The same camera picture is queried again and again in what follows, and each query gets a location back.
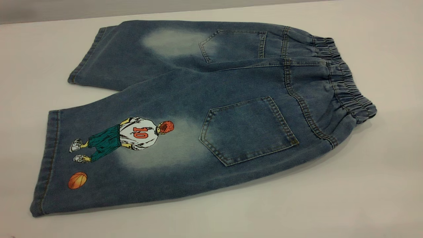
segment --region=hem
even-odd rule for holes
[[[79,74],[79,72],[84,68],[85,64],[90,59],[90,57],[93,54],[94,50],[96,49],[98,43],[103,38],[106,29],[107,29],[106,27],[99,29],[99,31],[98,31],[95,39],[94,39],[94,42],[91,45],[91,48],[88,50],[87,54],[84,56],[84,58],[82,59],[81,63],[69,75],[68,83],[77,84],[75,82],[75,78],[77,77],[77,75]]]
[[[374,117],[377,113],[376,106],[358,90],[351,70],[341,58],[334,40],[313,37],[313,43],[318,57],[328,60],[329,81],[341,106],[356,119],[357,124]]]
[[[56,148],[59,137],[60,110],[50,111],[47,122],[47,135],[44,155],[41,161],[40,173],[34,191],[34,199],[30,211],[34,217],[43,216],[47,213],[43,210],[43,201],[47,193],[51,178],[53,161],[56,156]]]

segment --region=jeans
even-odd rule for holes
[[[33,216],[261,178],[322,156],[376,114],[333,39],[263,23],[101,28],[68,82],[120,92],[49,112]]]

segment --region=basketball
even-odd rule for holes
[[[87,175],[84,172],[77,172],[69,179],[68,187],[70,189],[77,189],[84,185],[87,181]]]

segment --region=back pocket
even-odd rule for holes
[[[200,49],[207,63],[264,58],[266,31],[217,30]]]
[[[271,97],[210,109],[200,141],[225,166],[299,144]]]

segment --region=gray wall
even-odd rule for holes
[[[0,0],[0,24],[312,1],[318,0]]]

